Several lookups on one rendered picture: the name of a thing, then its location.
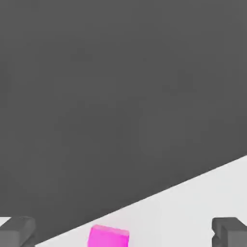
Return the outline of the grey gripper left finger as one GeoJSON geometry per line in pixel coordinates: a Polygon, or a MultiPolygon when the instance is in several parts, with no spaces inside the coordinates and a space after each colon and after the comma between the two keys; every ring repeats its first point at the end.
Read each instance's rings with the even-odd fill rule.
{"type": "Polygon", "coordinates": [[[12,217],[0,226],[0,247],[35,247],[36,221],[32,217],[12,217]]]}

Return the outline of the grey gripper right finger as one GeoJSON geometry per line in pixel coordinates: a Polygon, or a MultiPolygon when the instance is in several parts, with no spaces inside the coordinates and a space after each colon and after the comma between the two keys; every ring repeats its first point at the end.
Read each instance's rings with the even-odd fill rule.
{"type": "Polygon", "coordinates": [[[213,218],[211,247],[247,247],[247,226],[236,217],[213,218]]]}

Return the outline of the small magenta cube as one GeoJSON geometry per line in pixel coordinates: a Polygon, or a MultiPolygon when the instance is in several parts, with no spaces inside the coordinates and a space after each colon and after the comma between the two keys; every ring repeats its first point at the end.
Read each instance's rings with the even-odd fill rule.
{"type": "Polygon", "coordinates": [[[129,231],[94,225],[89,233],[87,247],[128,247],[129,231]]]}

